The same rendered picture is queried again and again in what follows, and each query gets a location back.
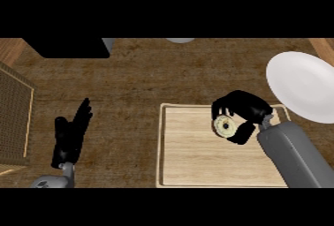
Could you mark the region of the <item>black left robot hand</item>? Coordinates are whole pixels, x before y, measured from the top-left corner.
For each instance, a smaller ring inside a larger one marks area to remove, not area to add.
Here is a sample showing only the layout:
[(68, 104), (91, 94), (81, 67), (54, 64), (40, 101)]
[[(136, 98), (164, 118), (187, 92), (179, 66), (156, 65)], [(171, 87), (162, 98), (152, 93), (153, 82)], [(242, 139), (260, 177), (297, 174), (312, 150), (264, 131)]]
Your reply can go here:
[(54, 118), (56, 144), (50, 162), (54, 169), (63, 163), (75, 164), (78, 161), (91, 116), (90, 100), (84, 99), (71, 122), (65, 117)]

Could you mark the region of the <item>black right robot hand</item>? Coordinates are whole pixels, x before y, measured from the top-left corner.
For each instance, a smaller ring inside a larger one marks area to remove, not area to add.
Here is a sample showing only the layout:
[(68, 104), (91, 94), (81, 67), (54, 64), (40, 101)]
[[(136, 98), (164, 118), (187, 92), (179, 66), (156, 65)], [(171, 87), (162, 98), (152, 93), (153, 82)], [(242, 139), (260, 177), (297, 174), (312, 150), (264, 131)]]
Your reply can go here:
[(235, 90), (211, 103), (211, 119), (215, 119), (218, 114), (226, 113), (230, 116), (238, 114), (245, 119), (235, 135), (227, 138), (229, 142), (244, 145), (254, 132), (254, 124), (261, 124), (264, 117), (273, 113), (273, 108), (258, 96), (245, 91)]

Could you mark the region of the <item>pale yellow cupcake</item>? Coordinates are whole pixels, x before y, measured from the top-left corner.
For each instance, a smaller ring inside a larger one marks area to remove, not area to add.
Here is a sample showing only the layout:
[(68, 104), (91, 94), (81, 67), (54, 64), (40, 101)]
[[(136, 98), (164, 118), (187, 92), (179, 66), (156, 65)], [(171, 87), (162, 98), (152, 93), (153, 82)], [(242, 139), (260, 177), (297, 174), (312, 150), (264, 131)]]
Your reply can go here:
[(217, 116), (215, 120), (213, 121), (213, 126), (220, 137), (230, 138), (235, 135), (238, 126), (229, 116)]

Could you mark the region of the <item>white plate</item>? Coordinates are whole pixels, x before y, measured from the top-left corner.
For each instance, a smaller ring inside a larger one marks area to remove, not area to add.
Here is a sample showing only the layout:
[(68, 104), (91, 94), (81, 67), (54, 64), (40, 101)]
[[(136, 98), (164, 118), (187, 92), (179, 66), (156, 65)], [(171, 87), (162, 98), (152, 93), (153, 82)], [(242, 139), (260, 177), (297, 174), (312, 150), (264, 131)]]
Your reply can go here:
[(283, 106), (304, 119), (334, 124), (334, 67), (303, 52), (279, 53), (266, 65), (266, 80)]

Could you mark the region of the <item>pale wooden tray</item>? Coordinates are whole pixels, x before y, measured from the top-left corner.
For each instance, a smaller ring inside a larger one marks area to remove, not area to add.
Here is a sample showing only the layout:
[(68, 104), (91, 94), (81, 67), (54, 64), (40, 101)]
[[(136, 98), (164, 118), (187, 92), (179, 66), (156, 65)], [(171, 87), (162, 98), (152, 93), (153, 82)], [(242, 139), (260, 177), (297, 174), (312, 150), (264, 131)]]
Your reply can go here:
[(156, 180), (159, 188), (283, 188), (255, 138), (244, 145), (211, 129), (211, 107), (164, 103), (159, 112)]

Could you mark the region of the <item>wicker basket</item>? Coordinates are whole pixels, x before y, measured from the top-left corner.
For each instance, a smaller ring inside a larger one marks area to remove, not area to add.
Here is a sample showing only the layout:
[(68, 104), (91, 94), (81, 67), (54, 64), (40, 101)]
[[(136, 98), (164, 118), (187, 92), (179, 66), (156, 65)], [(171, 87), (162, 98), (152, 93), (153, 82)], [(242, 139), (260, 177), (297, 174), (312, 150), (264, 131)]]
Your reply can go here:
[(34, 84), (0, 62), (0, 176), (28, 166)]

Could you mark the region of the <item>brown wooden board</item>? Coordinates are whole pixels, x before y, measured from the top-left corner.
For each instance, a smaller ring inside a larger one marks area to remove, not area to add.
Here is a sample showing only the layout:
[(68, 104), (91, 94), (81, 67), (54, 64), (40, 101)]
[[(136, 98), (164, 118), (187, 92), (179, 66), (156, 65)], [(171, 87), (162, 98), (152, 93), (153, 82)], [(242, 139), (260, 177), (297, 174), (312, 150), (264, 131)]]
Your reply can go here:
[(334, 38), (309, 38), (319, 58), (334, 67)]

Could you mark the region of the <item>pale grey round object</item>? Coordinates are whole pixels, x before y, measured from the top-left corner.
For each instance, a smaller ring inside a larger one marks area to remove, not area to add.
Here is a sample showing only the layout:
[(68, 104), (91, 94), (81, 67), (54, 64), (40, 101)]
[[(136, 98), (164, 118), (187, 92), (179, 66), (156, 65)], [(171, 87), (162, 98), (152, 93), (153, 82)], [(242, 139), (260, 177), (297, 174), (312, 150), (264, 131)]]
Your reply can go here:
[(167, 38), (167, 41), (170, 41), (173, 43), (179, 43), (179, 44), (187, 43), (193, 40), (195, 40), (195, 38)]

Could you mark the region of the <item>black appliance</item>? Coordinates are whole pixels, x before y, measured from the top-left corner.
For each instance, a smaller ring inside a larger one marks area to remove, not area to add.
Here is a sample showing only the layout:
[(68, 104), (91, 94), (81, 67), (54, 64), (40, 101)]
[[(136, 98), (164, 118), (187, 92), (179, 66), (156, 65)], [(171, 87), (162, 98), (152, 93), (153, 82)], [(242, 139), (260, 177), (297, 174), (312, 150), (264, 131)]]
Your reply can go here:
[(100, 38), (23, 38), (44, 58), (109, 58)]

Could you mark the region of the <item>brown wooden panel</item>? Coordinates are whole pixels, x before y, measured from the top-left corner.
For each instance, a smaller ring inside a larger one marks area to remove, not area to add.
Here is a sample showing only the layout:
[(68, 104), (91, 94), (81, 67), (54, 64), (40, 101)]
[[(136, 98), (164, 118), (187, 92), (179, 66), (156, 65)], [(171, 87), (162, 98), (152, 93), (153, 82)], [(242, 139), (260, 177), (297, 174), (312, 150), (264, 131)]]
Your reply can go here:
[(12, 66), (26, 47), (22, 38), (0, 38), (0, 61)]

